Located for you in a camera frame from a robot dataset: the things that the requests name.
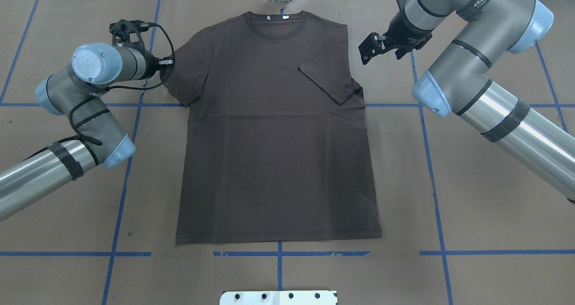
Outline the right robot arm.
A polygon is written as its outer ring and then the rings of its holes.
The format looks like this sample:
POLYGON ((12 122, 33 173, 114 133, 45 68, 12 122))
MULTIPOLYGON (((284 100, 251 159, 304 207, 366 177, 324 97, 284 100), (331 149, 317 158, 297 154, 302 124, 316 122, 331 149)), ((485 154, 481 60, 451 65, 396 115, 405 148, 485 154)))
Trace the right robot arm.
POLYGON ((573 203, 574 138, 489 77, 505 53, 523 53, 548 33, 554 14, 540 0, 396 0, 383 34, 359 45, 361 61, 401 59, 429 42, 452 14, 466 26, 416 81, 411 94, 440 117, 454 113, 573 203))

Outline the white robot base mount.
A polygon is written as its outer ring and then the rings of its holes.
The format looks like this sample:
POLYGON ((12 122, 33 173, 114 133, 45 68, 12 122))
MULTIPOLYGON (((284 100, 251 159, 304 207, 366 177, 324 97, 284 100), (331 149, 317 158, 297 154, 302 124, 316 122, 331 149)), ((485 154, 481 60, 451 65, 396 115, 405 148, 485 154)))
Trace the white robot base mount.
POLYGON ((336 291, 228 291, 219 300, 220 305, 338 305, 336 291))

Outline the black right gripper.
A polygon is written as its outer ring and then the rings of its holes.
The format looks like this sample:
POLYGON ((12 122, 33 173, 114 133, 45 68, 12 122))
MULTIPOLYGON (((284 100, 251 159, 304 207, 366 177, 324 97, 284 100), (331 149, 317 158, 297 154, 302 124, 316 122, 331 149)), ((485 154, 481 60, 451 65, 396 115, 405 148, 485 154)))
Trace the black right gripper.
POLYGON ((394 16, 383 37, 370 33, 358 46, 363 65, 378 55, 395 50, 396 59, 401 59, 413 50, 422 49, 432 37, 431 30, 413 25, 406 16, 394 16))

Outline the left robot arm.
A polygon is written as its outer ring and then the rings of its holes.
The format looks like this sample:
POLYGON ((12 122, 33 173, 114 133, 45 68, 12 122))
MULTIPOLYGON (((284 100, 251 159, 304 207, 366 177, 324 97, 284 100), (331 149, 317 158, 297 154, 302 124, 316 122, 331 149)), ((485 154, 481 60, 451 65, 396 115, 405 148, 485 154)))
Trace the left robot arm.
POLYGON ((135 153, 131 135, 102 98, 121 82, 146 80, 160 69, 160 60, 142 40, 152 27, 156 24, 141 20, 110 24, 111 44, 78 46, 65 67, 37 86, 39 106, 65 118, 71 135, 1 173, 2 221, 93 168, 115 167, 135 153))

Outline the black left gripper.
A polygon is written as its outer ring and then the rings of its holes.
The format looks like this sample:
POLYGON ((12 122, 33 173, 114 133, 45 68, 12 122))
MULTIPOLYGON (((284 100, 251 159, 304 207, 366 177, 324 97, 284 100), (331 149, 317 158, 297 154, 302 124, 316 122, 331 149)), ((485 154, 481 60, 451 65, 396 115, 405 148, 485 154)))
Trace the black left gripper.
POLYGON ((109 32, 112 35, 112 46, 121 46, 136 50, 145 50, 144 41, 141 34, 148 31, 150 23, 142 20, 119 20, 109 25, 109 32))

